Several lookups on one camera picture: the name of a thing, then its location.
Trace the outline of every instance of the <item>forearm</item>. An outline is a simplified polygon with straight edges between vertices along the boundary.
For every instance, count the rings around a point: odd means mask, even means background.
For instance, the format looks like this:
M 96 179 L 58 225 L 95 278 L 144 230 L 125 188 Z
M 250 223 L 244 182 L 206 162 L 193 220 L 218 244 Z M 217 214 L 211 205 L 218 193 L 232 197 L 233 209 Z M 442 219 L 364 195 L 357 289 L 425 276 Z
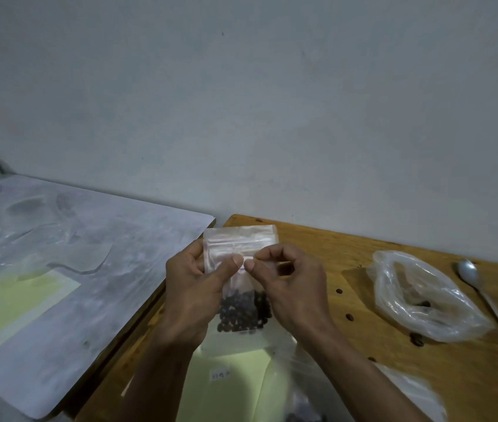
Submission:
M 115 422 L 175 422 L 193 348 L 176 341 L 175 333 L 158 326 Z
M 302 345 L 323 369 L 357 422 L 430 422 L 335 325 L 304 329 Z

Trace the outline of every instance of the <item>metal spoon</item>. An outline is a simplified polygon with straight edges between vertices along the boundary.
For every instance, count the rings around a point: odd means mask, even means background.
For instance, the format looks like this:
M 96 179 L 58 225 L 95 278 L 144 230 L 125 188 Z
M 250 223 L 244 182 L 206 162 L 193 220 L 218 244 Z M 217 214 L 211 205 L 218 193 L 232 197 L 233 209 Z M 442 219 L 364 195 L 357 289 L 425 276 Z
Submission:
M 457 269 L 460 279 L 479 292 L 481 297 L 487 301 L 498 319 L 498 307 L 495 305 L 495 302 L 492 301 L 492 298 L 483 291 L 484 283 L 480 279 L 476 266 L 466 259 L 462 262 L 458 262 Z

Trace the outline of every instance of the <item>hand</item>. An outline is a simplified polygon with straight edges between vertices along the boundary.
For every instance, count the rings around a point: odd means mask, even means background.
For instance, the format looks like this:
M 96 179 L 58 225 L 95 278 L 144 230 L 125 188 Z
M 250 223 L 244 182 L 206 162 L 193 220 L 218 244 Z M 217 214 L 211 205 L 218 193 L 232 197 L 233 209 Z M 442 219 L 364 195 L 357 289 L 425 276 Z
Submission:
M 286 262 L 277 271 L 262 261 Z M 327 302 L 327 277 L 323 265 L 291 244 L 274 244 L 245 261 L 245 269 L 262 284 L 274 316 L 298 341 L 315 329 L 334 326 Z M 292 275 L 280 275 L 293 270 Z
M 165 313 L 161 326 L 173 341 L 198 347 L 216 315 L 221 290 L 243 263 L 243 256 L 233 255 L 218 268 L 204 274 L 202 240 L 190 243 L 167 261 Z

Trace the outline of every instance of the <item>wooden table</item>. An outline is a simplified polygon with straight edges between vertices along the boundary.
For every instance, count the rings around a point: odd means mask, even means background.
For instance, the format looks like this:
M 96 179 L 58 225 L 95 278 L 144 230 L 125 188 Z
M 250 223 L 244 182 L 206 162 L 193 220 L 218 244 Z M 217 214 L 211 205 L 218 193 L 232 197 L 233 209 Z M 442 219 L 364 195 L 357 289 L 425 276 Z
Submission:
M 477 340 L 455 344 L 426 341 L 424 347 L 418 348 L 409 341 L 408 331 L 376 311 L 372 281 L 365 272 L 376 250 L 400 250 L 415 255 L 452 278 L 493 319 L 477 293 L 456 278 L 451 264 L 460 256 L 243 215 L 233 215 L 225 226 L 269 223 L 278 227 L 282 241 L 292 242 L 323 261 L 331 314 L 360 352 L 381 364 L 428 380 L 444 400 L 450 421 L 498 421 L 498 327 Z M 472 261 L 498 305 L 498 264 Z M 163 310 L 160 299 L 126 341 L 116 363 L 77 415 L 77 422 L 112 420 L 121 402 L 121 392 L 132 378 Z M 354 321 L 345 317 L 347 313 L 354 316 Z

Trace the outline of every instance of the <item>label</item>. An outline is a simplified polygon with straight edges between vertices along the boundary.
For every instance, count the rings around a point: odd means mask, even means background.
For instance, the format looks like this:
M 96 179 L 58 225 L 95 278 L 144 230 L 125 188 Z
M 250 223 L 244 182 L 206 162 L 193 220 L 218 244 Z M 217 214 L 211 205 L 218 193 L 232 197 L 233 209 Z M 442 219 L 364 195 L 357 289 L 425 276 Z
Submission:
M 229 378 L 229 366 L 218 366 L 210 370 L 210 382 Z

